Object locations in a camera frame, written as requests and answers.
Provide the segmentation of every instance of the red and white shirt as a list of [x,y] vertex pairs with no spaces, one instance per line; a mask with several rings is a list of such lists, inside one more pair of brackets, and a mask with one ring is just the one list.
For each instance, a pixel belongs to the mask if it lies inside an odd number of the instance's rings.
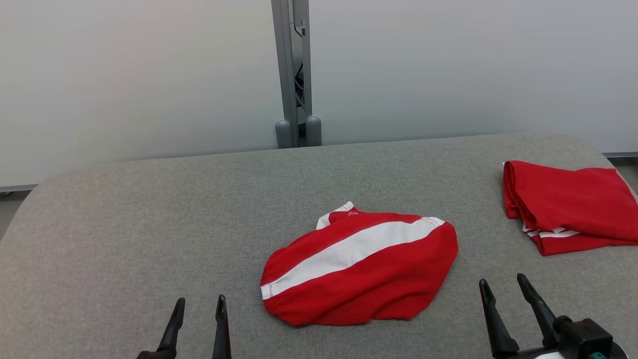
[[505,215],[523,220],[523,232],[543,256],[638,245],[638,204],[615,169],[508,161],[503,194]]
[[291,325],[411,319],[441,288],[458,253],[446,221],[368,213],[351,202],[266,262],[266,310]]

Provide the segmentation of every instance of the white wall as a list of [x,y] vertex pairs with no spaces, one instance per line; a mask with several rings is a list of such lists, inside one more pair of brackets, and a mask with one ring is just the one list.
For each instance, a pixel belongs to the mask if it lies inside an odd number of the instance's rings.
[[268,1],[3,0],[0,47],[0,187],[276,147]]
[[324,144],[522,130],[638,151],[634,0],[309,0]]

